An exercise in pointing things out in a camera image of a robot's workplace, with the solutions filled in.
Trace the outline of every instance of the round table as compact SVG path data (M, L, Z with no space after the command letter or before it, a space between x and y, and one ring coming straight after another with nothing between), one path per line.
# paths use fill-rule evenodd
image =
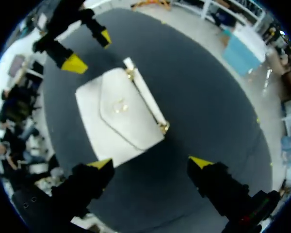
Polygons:
M60 165L68 175L73 166L97 160L75 92L130 57L170 129L164 141L117 167L89 210L122 233L221 232L226 218L201 198L186 164L189 154L221 161L251 194L271 189L268 147L245 93L208 51L160 21L124 9L97 20L112 39L106 50L84 26L63 41L89 66L84 74L62 71L50 58L45 65L46 118Z

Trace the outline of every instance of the person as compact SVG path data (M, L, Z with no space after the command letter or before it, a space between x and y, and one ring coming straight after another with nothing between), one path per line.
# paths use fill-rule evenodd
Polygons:
M3 90L1 94L2 100L20 100L25 103L31 103L30 90L25 87L20 87L17 84L13 86L11 90Z
M20 136L10 134L7 141L0 142L0 155L4 155L8 164L13 170L21 168L23 161L27 165L45 163L41 156L33 156L26 150L26 141L32 134L37 134L38 130L32 125L25 130Z
M27 103L11 99L4 101L0 110L0 123L5 124L7 120L21 125L31 115L31 107Z

